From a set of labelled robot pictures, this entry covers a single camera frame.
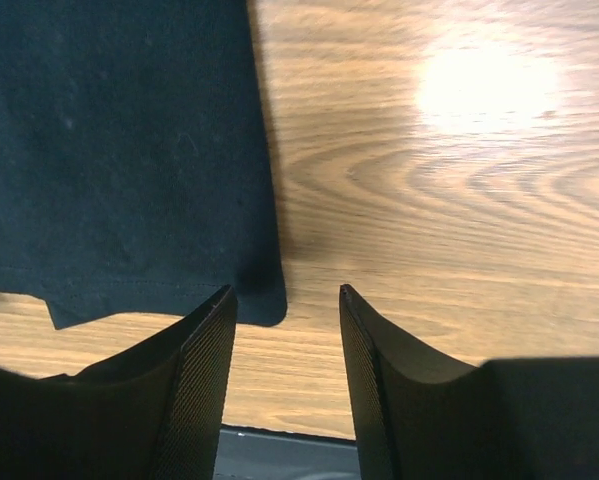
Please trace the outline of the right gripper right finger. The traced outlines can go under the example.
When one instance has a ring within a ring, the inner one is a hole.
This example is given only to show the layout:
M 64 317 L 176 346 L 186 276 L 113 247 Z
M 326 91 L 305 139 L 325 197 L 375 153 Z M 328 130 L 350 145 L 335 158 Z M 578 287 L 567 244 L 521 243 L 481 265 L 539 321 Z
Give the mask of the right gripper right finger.
M 340 329 L 365 479 L 599 479 L 599 357 L 459 361 L 353 287 Z

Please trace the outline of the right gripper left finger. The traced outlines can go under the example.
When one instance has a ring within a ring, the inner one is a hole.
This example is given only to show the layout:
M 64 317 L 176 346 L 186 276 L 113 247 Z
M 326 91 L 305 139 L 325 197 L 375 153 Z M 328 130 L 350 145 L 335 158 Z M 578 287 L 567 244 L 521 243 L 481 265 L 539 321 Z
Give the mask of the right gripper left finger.
M 196 310 L 74 376 L 0 368 L 0 479 L 209 479 L 237 299 Z

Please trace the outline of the black t shirt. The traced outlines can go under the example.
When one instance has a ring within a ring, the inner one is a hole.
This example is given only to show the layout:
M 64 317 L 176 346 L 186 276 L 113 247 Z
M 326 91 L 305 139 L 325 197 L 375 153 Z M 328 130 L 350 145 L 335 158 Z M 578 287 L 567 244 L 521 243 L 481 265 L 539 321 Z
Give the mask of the black t shirt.
M 57 328 L 287 311 L 243 1 L 0 1 L 0 292 Z

